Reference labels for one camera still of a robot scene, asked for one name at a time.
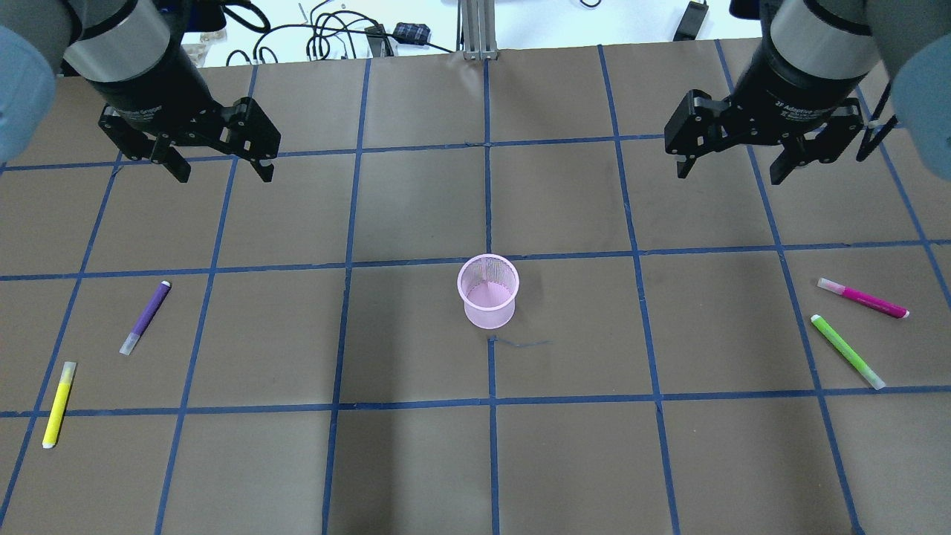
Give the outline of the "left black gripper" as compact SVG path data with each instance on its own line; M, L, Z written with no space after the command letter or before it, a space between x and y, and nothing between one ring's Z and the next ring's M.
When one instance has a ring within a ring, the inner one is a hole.
M191 166L173 140L237 156L262 182L274 179L281 132L252 97L231 106L214 101L168 30L108 30L82 39L71 45L71 65L108 104L99 127L126 159L161 165L185 184ZM205 125L211 116L212 125Z

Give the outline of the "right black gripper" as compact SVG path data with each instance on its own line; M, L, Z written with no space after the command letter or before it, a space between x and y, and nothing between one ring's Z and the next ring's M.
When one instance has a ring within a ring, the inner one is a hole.
M663 127L663 148L686 179L697 160L740 143L775 146L771 185L798 167L835 162L865 128L860 102L850 95L863 75L828 79L799 70L782 57L770 37L752 54L734 89L714 100L690 89Z

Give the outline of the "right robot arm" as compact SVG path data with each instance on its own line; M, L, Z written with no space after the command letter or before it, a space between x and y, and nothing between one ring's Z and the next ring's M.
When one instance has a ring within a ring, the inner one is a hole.
M856 136L863 161L895 126L931 173L949 179L947 1L733 1L762 40L723 100L692 89L663 129L677 175L711 152L781 146L779 185L798 167L832 163Z

